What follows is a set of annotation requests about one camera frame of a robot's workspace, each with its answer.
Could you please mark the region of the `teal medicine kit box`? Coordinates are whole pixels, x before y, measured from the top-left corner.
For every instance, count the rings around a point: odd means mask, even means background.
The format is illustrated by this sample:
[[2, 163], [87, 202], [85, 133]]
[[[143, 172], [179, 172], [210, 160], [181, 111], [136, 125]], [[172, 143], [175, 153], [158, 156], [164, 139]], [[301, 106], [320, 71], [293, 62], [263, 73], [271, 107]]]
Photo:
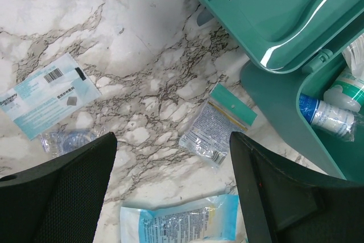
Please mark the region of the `teal medicine kit box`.
[[280, 137], [327, 174], [363, 181], [363, 129], [353, 142], [313, 128], [299, 96], [321, 98], [363, 33], [363, 0], [199, 0], [250, 61], [241, 84]]

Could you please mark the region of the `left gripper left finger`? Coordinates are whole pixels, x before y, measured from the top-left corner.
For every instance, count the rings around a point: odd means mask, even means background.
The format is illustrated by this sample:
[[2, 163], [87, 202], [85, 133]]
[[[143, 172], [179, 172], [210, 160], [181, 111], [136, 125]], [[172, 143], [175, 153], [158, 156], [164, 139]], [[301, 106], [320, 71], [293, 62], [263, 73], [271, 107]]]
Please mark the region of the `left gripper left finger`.
[[93, 242], [117, 139], [85, 146], [1, 178], [1, 242]]

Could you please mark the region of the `clear white-capped bottle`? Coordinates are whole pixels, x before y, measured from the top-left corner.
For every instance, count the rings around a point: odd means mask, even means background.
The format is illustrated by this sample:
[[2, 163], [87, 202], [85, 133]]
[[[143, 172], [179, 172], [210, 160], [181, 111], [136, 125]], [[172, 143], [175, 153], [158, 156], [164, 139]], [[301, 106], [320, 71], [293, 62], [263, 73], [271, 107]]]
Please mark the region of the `clear white-capped bottle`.
[[324, 101], [341, 109], [359, 112], [363, 107], [363, 77], [354, 77], [346, 67], [324, 93]]

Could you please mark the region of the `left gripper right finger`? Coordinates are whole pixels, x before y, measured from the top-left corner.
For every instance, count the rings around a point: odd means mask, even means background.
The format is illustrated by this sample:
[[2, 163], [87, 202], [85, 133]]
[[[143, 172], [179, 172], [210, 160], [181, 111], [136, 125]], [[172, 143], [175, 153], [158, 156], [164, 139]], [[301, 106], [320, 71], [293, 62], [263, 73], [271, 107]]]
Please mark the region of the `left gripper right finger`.
[[230, 155], [249, 242], [362, 242], [363, 184], [313, 171], [240, 132]]

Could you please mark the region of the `white blue bandage roll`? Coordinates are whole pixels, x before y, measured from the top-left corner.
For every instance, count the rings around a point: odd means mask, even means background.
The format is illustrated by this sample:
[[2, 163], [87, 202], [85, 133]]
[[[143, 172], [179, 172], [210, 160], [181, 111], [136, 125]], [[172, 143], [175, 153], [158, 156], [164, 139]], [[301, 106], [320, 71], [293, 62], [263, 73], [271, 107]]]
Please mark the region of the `white blue bandage roll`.
[[299, 109], [305, 120], [343, 141], [353, 142], [357, 127], [355, 115], [345, 109], [301, 93]]

